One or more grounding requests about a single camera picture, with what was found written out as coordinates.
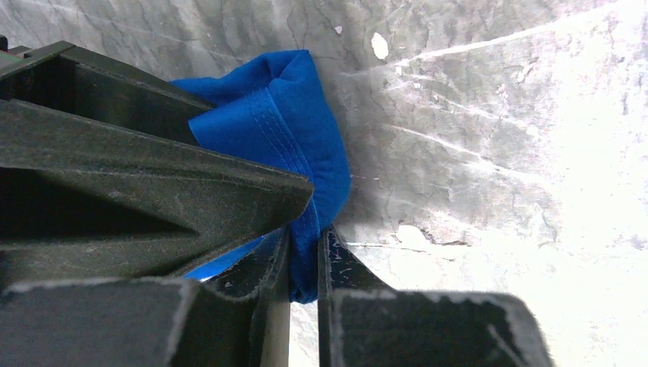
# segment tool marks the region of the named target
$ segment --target stitched seam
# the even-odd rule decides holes
[[[263,93],[264,93],[264,97],[265,97],[266,99],[270,99],[270,98],[271,98],[270,96],[266,95],[266,93],[267,93],[267,90],[266,90],[266,89],[264,89]],[[281,135],[282,135],[283,138],[285,139],[286,143],[289,144],[289,145],[292,145],[292,144],[290,143],[290,139],[288,138],[286,132],[281,128],[281,123],[280,123],[279,119],[276,117],[276,115],[275,115],[274,113],[271,113],[270,115],[272,116],[272,119],[273,119],[274,122],[275,122],[274,125],[277,126],[277,128],[279,129],[279,133],[281,133]],[[301,157],[301,156],[303,156],[303,154],[300,154],[300,158],[299,158],[298,161],[297,161],[298,164],[299,164],[299,168],[302,168],[302,169],[303,169],[303,173],[304,173],[304,174],[308,174],[308,171],[310,171],[310,172],[312,173],[312,172],[313,172],[313,169],[310,168],[310,165],[308,165],[308,167],[310,168],[309,170],[306,170],[306,169],[304,168],[304,164],[303,164],[303,162],[302,162],[302,159],[301,159],[302,157]],[[317,225],[317,232],[319,232],[319,230],[320,230],[320,228],[319,228],[319,220],[315,217],[315,215],[314,215],[314,213],[313,213],[313,211],[316,209],[316,208],[315,208],[315,203],[313,202],[313,199],[312,199],[312,198],[311,198],[310,202],[313,204],[313,210],[308,210],[308,209],[306,209],[306,212],[305,212],[305,214],[306,214],[306,218],[308,219],[308,221],[310,222],[310,224],[316,224],[316,225]]]
[[[255,93],[255,95],[257,95],[257,94],[258,94],[258,95],[257,95],[257,96],[254,96],[254,97],[255,97],[255,99],[256,99],[257,107],[259,108],[259,112],[260,112],[260,114],[261,114],[261,117],[263,118],[263,121],[265,122],[265,125],[267,126],[268,130],[270,130],[270,132],[272,132],[272,135],[277,139],[277,143],[279,143],[279,145],[281,146],[281,148],[283,149],[283,151],[288,152],[287,157],[288,157],[288,159],[290,160],[290,163],[292,164],[292,166],[288,166],[288,167],[292,167],[292,168],[293,168],[291,171],[297,171],[297,173],[299,173],[299,174],[305,174],[306,172],[303,172],[303,171],[304,171],[303,167],[301,167],[300,164],[295,163],[295,161],[293,160],[293,156],[292,156],[292,154],[290,154],[290,150],[286,149],[286,146],[285,146],[284,143],[281,141],[280,137],[277,135],[277,133],[275,132],[274,128],[272,127],[272,125],[271,125],[271,124],[269,123],[269,121],[267,120],[267,117],[266,117],[266,115],[265,115],[263,109],[261,108],[261,98],[262,98],[261,93],[262,93],[262,92],[263,92],[263,90],[261,90],[261,91]]]
[[[288,165],[288,163],[284,160],[284,156],[281,155],[281,152],[279,151],[279,149],[277,149],[277,147],[274,146],[272,140],[270,140],[270,138],[267,136],[267,134],[266,134],[265,131],[263,130],[263,125],[259,123],[259,120],[257,119],[257,116],[256,116],[256,114],[254,113],[254,108],[252,107],[252,104],[250,103],[250,99],[249,99],[249,97],[245,97],[245,103],[248,104],[248,109],[250,110],[250,113],[252,114],[252,118],[254,119],[254,122],[256,122],[257,125],[261,128],[261,134],[263,134],[263,136],[266,138],[266,140],[270,143],[270,145],[272,146],[272,148],[274,149],[274,151],[276,151],[277,154],[279,154],[279,158],[281,158],[281,160],[283,161],[283,163],[284,163],[285,165]]]
[[[274,101],[272,100],[272,96],[270,95],[270,93],[269,93],[267,90],[265,90],[265,94],[266,94],[265,97],[269,100],[270,104],[273,104],[273,105],[274,105],[274,108],[276,108],[277,111],[278,111],[278,108],[277,108],[276,105],[274,104]],[[290,137],[288,136],[288,133],[286,132],[286,126],[285,126],[285,124],[282,124],[282,123],[281,123],[281,121],[280,121],[279,118],[277,117],[277,114],[271,113],[271,117],[272,117],[272,119],[273,119],[274,122],[275,122],[274,125],[277,126],[277,128],[279,129],[279,132],[281,133],[281,135],[283,136],[283,138],[285,139],[285,141],[287,142],[287,144],[289,144],[289,145],[293,145],[292,142],[290,141]],[[305,170],[304,174],[308,174],[308,172],[310,172],[311,174],[313,174],[313,168],[310,167],[310,164],[309,164],[308,160],[306,160],[306,159],[304,158],[304,156],[303,156],[303,151],[302,151],[302,149],[301,149],[299,143],[296,142],[295,145],[296,145],[296,148],[299,149],[299,151],[300,151],[298,161],[299,161],[300,165],[301,165],[302,167],[304,167],[304,170]]]

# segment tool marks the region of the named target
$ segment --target scratch mark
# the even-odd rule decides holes
[[[460,146],[455,145],[455,144],[453,144],[453,143],[451,143],[449,141],[445,141],[445,140],[443,140],[441,138],[437,138],[437,137],[434,137],[434,136],[431,136],[431,135],[426,135],[426,134],[423,134],[422,132],[415,132],[414,130],[410,130],[408,128],[403,128],[401,126],[396,126],[396,125],[385,125],[385,126],[388,127],[388,128],[392,128],[394,130],[398,130],[398,131],[401,131],[401,132],[407,132],[409,134],[416,135],[416,136],[419,136],[421,138],[425,138],[427,140],[434,141],[436,143],[439,143],[439,144],[443,145],[446,148],[452,149],[453,151],[459,151],[459,152],[462,152],[462,153],[470,154],[470,155],[472,155],[473,157],[475,157],[477,159],[481,159],[481,155],[479,153],[476,153],[474,151],[469,151],[466,148],[460,147]]]
[[[494,164],[490,161],[487,161],[484,159],[481,154],[475,152],[475,151],[470,151],[466,148],[463,148],[459,145],[455,145],[449,141],[443,140],[441,138],[437,138],[435,136],[431,135],[426,135],[421,132],[415,132],[414,130],[408,129],[408,128],[403,128],[400,126],[395,126],[395,125],[384,125],[387,128],[392,128],[394,130],[398,130],[401,132],[406,132],[408,134],[412,134],[421,138],[424,138],[426,140],[434,141],[437,144],[440,144],[446,148],[452,149],[453,151],[458,151],[460,153],[465,153],[469,154],[472,157],[477,158],[477,161],[472,161],[472,162],[465,162],[462,165],[464,167],[467,167],[469,169],[472,169],[474,171],[482,171],[486,172],[488,174],[500,174],[505,177],[513,178],[522,182],[526,183],[532,183],[532,184],[538,184],[544,188],[551,188],[552,186],[547,183],[542,177],[535,175],[535,174],[527,174],[524,172],[519,172],[515,170],[510,170],[508,168],[499,166],[497,164]]]
[[[404,58],[398,61],[394,61],[391,63],[388,63],[386,65],[378,65],[375,67],[370,67],[366,70],[360,70],[355,73],[340,73],[341,76],[348,77],[348,78],[355,78],[358,76],[366,76],[369,75],[371,72],[374,70],[380,70],[385,67],[395,67],[395,66],[400,66],[400,67],[407,67],[412,61],[415,60],[431,60],[435,59],[437,57],[441,56],[446,56],[446,55],[452,55],[452,54],[461,54],[464,52],[469,52],[473,50],[478,50],[480,48],[484,47],[490,47],[490,46],[495,46],[498,44],[503,44],[509,41],[515,41],[519,40],[521,38],[529,37],[529,36],[534,36],[536,34],[548,32],[548,31],[554,31],[559,28],[569,26],[571,23],[577,22],[577,21],[582,21],[584,18],[591,17],[593,15],[603,15],[609,11],[613,11],[616,7],[621,6],[623,3],[631,3],[631,0],[620,0],[618,2],[613,2],[610,4],[602,5],[598,8],[593,8],[587,11],[583,11],[582,13],[576,14],[576,15],[569,15],[567,17],[558,19],[556,21],[553,21],[551,23],[547,24],[542,24],[536,27],[532,27],[529,29],[525,29],[523,31],[518,31],[512,34],[508,34],[506,36],[498,37],[493,40],[489,41],[479,41],[479,42],[474,42],[471,44],[463,44],[463,45],[458,45],[458,46],[453,46],[453,47],[448,47],[444,48],[441,50],[432,50],[432,51],[427,51],[423,52],[421,54],[417,54],[412,57]]]
[[[359,248],[385,248],[388,250],[407,250],[407,251],[419,252],[424,254],[429,253],[428,251],[417,250],[415,248],[389,246],[389,244],[387,243],[347,242],[346,245],[350,247],[359,247]]]
[[[506,341],[504,341],[504,338],[502,338],[500,334],[497,333],[497,329],[495,329],[495,326],[488,325],[487,329],[488,332],[493,337],[493,339],[495,339],[497,346],[499,346],[502,349],[502,351],[505,352],[507,356],[509,356],[513,360],[515,365],[518,365],[520,367],[527,365],[522,361],[522,359],[517,354],[515,354],[515,352],[510,348],[510,346],[506,343]]]
[[[517,128],[523,129],[525,131],[529,127],[529,125],[527,123],[525,123],[524,121],[520,121],[520,120],[516,120],[516,119],[509,119],[509,118],[506,118],[506,117],[501,117],[501,116],[495,115],[495,114],[490,113],[490,112],[486,112],[483,109],[476,109],[475,107],[464,106],[461,103],[454,102],[454,101],[452,101],[450,99],[447,99],[446,97],[441,96],[441,95],[438,95],[436,97],[439,98],[439,99],[442,99],[443,101],[447,102],[451,106],[454,106],[454,107],[456,107],[458,109],[466,111],[467,113],[469,113],[471,115],[481,116],[481,117],[483,117],[485,119],[497,120],[499,122],[502,122],[502,121],[508,122],[508,123],[516,126]]]
[[[237,62],[239,61],[238,58],[235,57],[235,56],[228,55],[228,54],[222,54],[222,53],[219,53],[219,52],[214,51],[214,50],[209,50],[209,49],[207,49],[205,47],[198,47],[193,43],[193,41],[197,41],[197,40],[185,40],[185,41],[180,40],[178,38],[167,36],[165,34],[160,34],[160,33],[152,32],[152,31],[146,31],[144,29],[132,27],[130,25],[117,23],[115,21],[111,21],[111,20],[106,19],[106,18],[101,18],[101,17],[98,17],[96,15],[90,15],[90,14],[84,13],[83,11],[80,11],[78,9],[69,8],[69,7],[66,7],[66,6],[63,6],[63,5],[47,4],[47,3],[43,3],[43,2],[35,2],[33,0],[19,0],[19,1],[27,3],[27,4],[43,6],[43,7],[48,7],[48,8],[55,8],[55,9],[58,9],[58,10],[61,10],[61,11],[67,11],[69,13],[75,14],[77,16],[77,18],[79,17],[79,15],[82,15],[83,17],[86,17],[88,19],[93,19],[95,21],[101,21],[101,22],[104,22],[104,23],[112,24],[113,26],[115,26],[115,28],[124,28],[125,30],[129,30],[129,31],[137,32],[137,33],[149,34],[149,35],[152,35],[152,36],[155,36],[155,37],[161,37],[161,38],[164,38],[165,40],[185,44],[189,48],[193,48],[193,49],[201,50],[201,51],[206,51],[206,52],[208,52],[208,53],[210,53],[210,54],[212,54],[214,56],[218,56],[218,57],[222,57],[222,58],[230,59],[230,60],[235,60]]]

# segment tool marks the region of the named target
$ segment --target gray concrete surface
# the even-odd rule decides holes
[[[311,50],[354,176],[338,226],[372,270],[522,297],[557,365],[648,361],[646,0],[2,0],[0,18],[13,42],[167,79]],[[315,315],[294,307],[293,365],[317,363]]]

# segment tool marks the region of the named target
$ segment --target blue cloth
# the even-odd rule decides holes
[[[290,300],[317,299],[317,241],[346,202],[351,175],[337,122],[306,50],[264,54],[220,79],[174,85],[218,107],[190,120],[201,147],[306,175],[315,186],[290,224]],[[187,276],[207,278],[248,254],[257,239]]]

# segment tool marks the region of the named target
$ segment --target scuffed surface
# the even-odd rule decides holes
[[[166,79],[311,50],[358,257],[394,287],[519,295],[558,365],[648,358],[645,0],[4,0],[0,17],[14,43],[70,41]],[[426,241],[399,242],[401,221]],[[470,246],[432,245],[454,241]],[[314,365],[314,307],[299,310],[291,358]]]

